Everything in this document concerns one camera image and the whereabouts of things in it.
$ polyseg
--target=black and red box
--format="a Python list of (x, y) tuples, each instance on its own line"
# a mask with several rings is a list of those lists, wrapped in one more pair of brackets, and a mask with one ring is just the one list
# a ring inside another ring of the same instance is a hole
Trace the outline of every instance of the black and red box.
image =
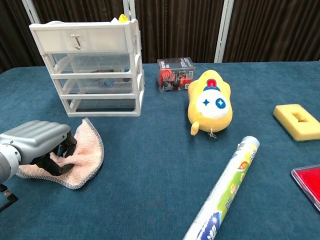
[(190, 57), (158, 59), (158, 86), (161, 92), (188, 89), (196, 67)]

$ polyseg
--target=yellow sponge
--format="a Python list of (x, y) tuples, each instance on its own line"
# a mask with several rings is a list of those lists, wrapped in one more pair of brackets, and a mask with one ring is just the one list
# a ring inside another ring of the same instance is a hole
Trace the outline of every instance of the yellow sponge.
[(291, 135), (293, 140), (320, 140), (320, 122), (299, 104), (277, 105), (273, 116)]

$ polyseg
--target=stuffed toy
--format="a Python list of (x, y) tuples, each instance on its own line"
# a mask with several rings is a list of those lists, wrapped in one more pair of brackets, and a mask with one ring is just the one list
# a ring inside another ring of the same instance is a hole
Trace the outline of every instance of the stuffed toy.
[(231, 89), (214, 70), (205, 71), (188, 87), (188, 118), (191, 135), (199, 130), (216, 137), (214, 133), (229, 126), (233, 112), (230, 102)]

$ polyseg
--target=plush toy eye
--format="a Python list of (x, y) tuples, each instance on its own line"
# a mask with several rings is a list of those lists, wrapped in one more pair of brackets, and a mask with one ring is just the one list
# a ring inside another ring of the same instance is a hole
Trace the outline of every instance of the plush toy eye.
[(207, 99), (205, 99), (203, 103), (204, 103), (204, 105), (207, 106), (207, 104), (209, 104), (210, 102)]
[(215, 101), (215, 105), (219, 108), (219, 109), (224, 109), (226, 107), (226, 102), (222, 99), (222, 98), (218, 98)]

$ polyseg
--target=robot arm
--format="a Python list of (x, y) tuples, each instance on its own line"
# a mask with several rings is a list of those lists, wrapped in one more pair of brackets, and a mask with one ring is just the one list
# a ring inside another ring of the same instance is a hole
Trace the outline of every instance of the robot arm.
[(0, 184), (15, 175), (19, 165), (34, 165), (53, 176), (67, 173), (73, 164), (60, 167), (51, 158), (68, 157), (75, 151), (77, 140), (66, 124), (29, 121), (0, 134)]

